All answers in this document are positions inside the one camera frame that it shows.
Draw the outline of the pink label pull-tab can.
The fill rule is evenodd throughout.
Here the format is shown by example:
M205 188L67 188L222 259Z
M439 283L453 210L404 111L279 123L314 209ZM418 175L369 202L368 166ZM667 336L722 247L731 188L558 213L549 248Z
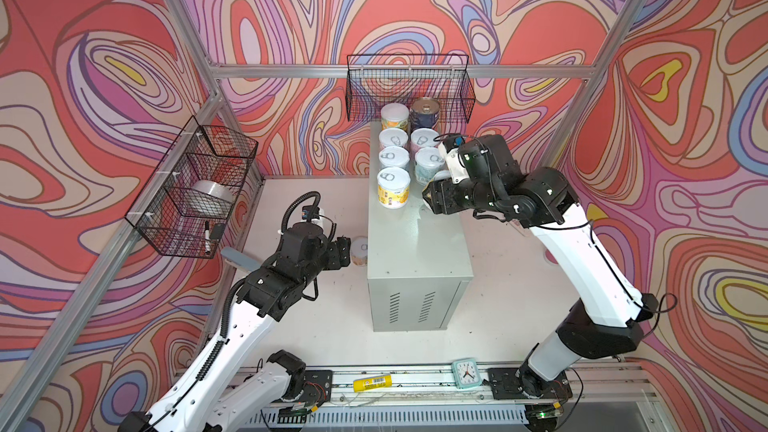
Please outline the pink label pull-tab can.
M378 135L378 140L380 150L388 147L407 148L409 135L400 128L392 127L382 130Z

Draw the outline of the blue label tin can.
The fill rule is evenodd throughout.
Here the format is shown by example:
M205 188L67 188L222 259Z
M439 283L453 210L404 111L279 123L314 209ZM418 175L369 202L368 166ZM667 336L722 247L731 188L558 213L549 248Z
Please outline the blue label tin can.
M439 113L441 111L440 103L430 97L421 97L416 99L410 108L410 129L434 129L437 125Z

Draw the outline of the green orange peach can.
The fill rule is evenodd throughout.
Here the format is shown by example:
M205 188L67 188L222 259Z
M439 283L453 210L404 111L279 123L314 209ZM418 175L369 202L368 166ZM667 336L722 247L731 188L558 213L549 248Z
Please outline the green orange peach can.
M380 111L380 120L383 130L397 128L407 132L409 128L409 118L409 108L401 103L386 104Z

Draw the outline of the yellow label can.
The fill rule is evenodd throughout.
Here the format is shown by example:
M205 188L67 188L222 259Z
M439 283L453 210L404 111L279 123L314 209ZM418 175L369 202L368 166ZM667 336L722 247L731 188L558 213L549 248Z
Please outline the yellow label can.
M452 176L449 170L443 169L438 171L428 183L431 188L442 188L445 181L451 182Z

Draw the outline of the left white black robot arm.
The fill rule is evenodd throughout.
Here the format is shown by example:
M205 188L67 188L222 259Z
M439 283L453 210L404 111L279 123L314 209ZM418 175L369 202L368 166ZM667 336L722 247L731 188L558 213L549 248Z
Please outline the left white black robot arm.
M306 364L286 350L236 388L229 384L321 272L349 266L350 248L350 238L326 235L313 222L283 229L276 252L230 289L215 338L161 399L129 413L119 430L236 431L269 404L302 398Z

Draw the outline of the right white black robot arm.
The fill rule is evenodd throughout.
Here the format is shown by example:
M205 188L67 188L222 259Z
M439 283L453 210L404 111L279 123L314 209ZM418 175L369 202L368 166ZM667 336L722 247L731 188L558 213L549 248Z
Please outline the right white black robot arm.
M580 359L635 351L644 339L642 323L660 313L660 302L620 271L565 175L552 167L523 172L500 135L442 134L438 151L450 175L423 190L430 210L436 215L469 210L477 220L518 222L553 255L579 295L557 329L518 368L520 392L539 398Z

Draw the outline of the grey metal cabinet box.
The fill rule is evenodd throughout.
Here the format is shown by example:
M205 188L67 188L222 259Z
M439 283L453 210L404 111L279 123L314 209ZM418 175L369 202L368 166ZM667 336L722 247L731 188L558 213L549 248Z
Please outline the grey metal cabinet box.
M474 278L456 215L435 215L411 182L403 207L378 199L381 124L370 123L367 283L376 332L445 330Z

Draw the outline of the grey blue sponge block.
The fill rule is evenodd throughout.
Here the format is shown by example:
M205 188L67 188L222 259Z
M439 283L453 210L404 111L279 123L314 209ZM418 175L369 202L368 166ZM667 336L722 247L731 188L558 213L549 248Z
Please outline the grey blue sponge block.
M232 266L237 270L241 270L246 274L258 270L261 267L261 262L259 260L232 247L224 247L221 250L221 256L227 265Z

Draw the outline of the black marker pen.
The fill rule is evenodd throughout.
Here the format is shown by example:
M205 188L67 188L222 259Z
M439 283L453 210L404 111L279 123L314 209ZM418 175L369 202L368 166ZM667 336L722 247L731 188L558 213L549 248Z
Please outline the black marker pen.
M212 246L211 246L211 240L210 240L210 222L205 221L204 223L204 248L205 248L205 254L206 256L210 256L212 254Z

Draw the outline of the yellow label tag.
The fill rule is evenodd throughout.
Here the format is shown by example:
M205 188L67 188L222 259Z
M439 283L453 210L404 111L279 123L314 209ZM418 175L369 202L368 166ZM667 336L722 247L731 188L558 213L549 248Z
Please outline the yellow label tag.
M355 380L353 382L353 391L355 393L363 393L380 388L388 388L393 385L393 378L390 374L366 377Z

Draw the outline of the white tape roll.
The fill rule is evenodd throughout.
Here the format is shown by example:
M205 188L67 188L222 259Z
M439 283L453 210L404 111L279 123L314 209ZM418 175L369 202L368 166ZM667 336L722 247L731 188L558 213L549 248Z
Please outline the white tape roll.
M228 203L232 203L235 200L235 196L229 187L215 181L198 180L192 185L192 189Z

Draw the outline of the small green alarm clock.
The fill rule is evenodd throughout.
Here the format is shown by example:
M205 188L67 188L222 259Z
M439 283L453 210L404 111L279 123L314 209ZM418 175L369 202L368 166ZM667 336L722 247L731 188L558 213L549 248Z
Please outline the small green alarm clock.
M455 387L459 390L472 389L479 387L483 378L478 369L474 358L464 358L454 361L451 364L451 371Z

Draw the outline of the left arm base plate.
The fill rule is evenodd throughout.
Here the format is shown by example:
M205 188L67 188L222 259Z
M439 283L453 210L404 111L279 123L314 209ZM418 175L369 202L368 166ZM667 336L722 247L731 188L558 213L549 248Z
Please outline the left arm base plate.
M305 407L322 405L332 397L333 371L330 369L308 370L301 388L295 396L279 398L275 404L303 403Z

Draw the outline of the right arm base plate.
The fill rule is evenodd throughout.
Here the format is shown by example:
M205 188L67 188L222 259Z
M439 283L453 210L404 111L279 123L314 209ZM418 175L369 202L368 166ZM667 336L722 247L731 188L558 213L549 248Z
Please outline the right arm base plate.
M550 381L528 369L520 372L518 368L496 367L490 368L487 373L495 400L567 401L573 397L564 371Z

